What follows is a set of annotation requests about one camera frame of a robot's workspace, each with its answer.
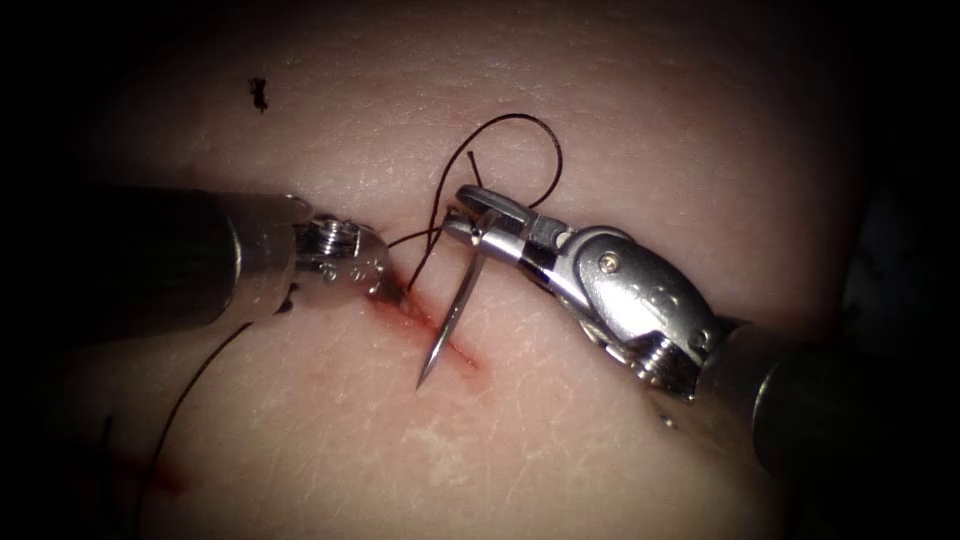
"screw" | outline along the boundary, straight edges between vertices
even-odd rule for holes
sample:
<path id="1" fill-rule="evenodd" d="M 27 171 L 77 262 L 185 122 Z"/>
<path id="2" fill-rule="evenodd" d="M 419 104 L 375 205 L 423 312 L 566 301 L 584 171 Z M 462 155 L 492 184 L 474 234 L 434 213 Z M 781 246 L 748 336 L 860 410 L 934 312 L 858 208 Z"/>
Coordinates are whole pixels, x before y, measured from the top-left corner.
<path id="1" fill-rule="evenodd" d="M 320 272 L 320 275 L 323 276 L 323 280 L 327 283 L 337 279 L 337 267 L 334 264 L 323 263 L 317 270 Z"/>
<path id="2" fill-rule="evenodd" d="M 673 421 L 673 419 L 665 414 L 660 415 L 660 421 L 663 422 L 663 425 L 670 429 L 677 429 L 677 424 Z"/>
<path id="3" fill-rule="evenodd" d="M 600 257 L 600 271 L 604 274 L 612 274 L 620 269 L 620 259 L 614 253 L 604 253 Z"/>
<path id="4" fill-rule="evenodd" d="M 694 349 L 702 349 L 707 344 L 707 333 L 703 330 L 694 330 L 690 334 L 690 346 Z"/>

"wound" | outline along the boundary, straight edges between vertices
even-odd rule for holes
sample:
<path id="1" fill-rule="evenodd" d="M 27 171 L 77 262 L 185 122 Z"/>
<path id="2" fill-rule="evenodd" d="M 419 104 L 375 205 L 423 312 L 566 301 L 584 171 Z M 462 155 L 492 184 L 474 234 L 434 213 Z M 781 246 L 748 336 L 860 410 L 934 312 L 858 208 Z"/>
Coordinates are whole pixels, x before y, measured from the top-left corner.
<path id="1" fill-rule="evenodd" d="M 423 307 L 423 299 L 417 293 L 406 293 L 399 303 L 370 297 L 368 302 L 373 307 L 374 316 L 385 325 L 398 332 L 414 332 L 422 336 L 423 354 L 426 356 L 430 343 L 437 335 L 439 324 L 427 314 Z M 489 375 L 483 363 L 477 359 L 476 355 L 467 353 L 454 339 L 447 342 L 445 350 L 440 354 L 441 361 L 443 357 L 453 360 L 448 363 L 457 369 L 460 376 L 468 382 L 471 390 L 481 392 L 488 388 Z"/>

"needle tip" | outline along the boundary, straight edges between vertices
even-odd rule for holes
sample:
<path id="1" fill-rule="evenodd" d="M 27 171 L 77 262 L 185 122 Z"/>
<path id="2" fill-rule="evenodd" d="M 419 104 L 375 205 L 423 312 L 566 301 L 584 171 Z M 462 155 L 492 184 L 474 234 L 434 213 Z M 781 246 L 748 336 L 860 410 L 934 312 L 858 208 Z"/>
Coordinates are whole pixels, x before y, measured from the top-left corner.
<path id="1" fill-rule="evenodd" d="M 423 381 L 427 380 L 427 375 L 429 375 L 430 372 L 433 370 L 433 364 L 434 364 L 433 359 L 434 359 L 434 355 L 431 354 L 427 358 L 427 362 L 423 364 L 423 369 L 420 370 L 420 378 L 417 379 L 417 387 L 414 389 L 414 392 L 416 392 L 417 390 L 420 389 L 421 386 L 423 386 Z"/>

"blood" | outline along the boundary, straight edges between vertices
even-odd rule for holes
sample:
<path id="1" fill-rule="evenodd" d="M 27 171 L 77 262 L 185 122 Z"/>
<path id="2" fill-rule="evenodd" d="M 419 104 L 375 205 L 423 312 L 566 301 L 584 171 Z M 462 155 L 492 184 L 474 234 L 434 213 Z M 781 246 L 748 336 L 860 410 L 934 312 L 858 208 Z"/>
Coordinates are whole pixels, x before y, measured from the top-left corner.
<path id="1" fill-rule="evenodd" d="M 368 298 L 370 305 L 373 307 L 374 316 L 383 321 L 384 324 L 398 332 L 416 332 L 424 337 L 425 344 L 432 343 L 440 325 L 427 314 L 423 298 L 415 292 L 408 292 L 402 296 L 399 302 L 394 300 L 395 298 L 390 300 L 382 297 Z M 424 358 L 428 346 L 425 345 L 423 348 Z M 489 388 L 490 375 L 484 369 L 484 364 L 477 359 L 475 354 L 468 353 L 464 347 L 458 345 L 454 339 L 447 342 L 446 350 L 441 351 L 440 355 L 441 362 L 443 362 L 444 356 L 454 358 L 455 361 L 451 365 L 456 367 L 471 392 L 479 394 Z"/>
<path id="2" fill-rule="evenodd" d="M 143 479 L 143 471 L 146 468 L 146 459 L 110 452 L 109 476 L 111 477 L 123 476 L 139 483 Z M 187 484 L 182 476 L 174 471 L 173 467 L 162 462 L 157 463 L 154 468 L 148 487 L 174 497 L 187 491 Z"/>

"dark speck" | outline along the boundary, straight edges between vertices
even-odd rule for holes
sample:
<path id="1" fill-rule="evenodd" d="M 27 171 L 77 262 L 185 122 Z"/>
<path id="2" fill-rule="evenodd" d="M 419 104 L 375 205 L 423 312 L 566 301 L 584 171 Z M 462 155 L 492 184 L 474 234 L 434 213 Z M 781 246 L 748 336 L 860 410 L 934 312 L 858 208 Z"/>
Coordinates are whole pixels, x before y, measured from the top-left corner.
<path id="1" fill-rule="evenodd" d="M 250 83 L 250 95 L 253 96 L 253 106 L 260 109 L 260 114 L 267 110 L 267 96 L 264 90 L 267 88 L 267 80 L 254 77 L 247 81 Z"/>

